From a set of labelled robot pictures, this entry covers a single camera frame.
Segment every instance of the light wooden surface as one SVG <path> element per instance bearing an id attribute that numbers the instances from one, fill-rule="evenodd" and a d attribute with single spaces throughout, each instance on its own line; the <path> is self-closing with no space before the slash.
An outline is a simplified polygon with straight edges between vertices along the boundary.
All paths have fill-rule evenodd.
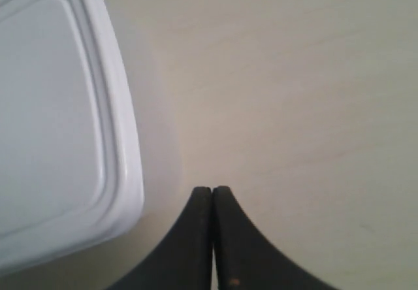
<path id="1" fill-rule="evenodd" d="M 196 185 L 340 289 L 418 289 L 418 0 L 106 0 L 146 37 L 182 154 L 180 198 L 127 236 L 0 280 L 100 289 Z"/>

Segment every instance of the black object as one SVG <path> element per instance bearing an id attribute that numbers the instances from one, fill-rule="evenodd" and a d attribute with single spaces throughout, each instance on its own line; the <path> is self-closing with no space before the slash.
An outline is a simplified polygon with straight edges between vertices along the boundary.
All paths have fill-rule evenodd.
<path id="1" fill-rule="evenodd" d="M 335 290 L 278 251 L 229 187 L 196 187 L 158 247 L 109 290 L 209 290 L 212 243 L 220 290 Z"/>

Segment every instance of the plastic lid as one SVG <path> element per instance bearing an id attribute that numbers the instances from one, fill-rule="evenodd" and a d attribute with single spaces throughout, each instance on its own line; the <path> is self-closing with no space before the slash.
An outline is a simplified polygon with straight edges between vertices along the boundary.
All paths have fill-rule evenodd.
<path id="1" fill-rule="evenodd" d="M 0 272 L 112 238 L 143 203 L 103 0 L 0 0 Z"/>

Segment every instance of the white surface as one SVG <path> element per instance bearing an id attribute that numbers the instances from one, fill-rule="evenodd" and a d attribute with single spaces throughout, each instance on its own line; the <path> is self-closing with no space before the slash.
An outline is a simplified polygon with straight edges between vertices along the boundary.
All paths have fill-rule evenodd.
<path id="1" fill-rule="evenodd" d="M 2 0 L 0 58 L 2 273 L 124 233 L 143 189 L 103 0 Z"/>
<path id="2" fill-rule="evenodd" d="M 105 1 L 149 40 L 169 89 L 181 197 L 2 290 L 104 289 L 157 244 L 193 186 L 218 184 L 340 289 L 418 288 L 418 0 Z"/>

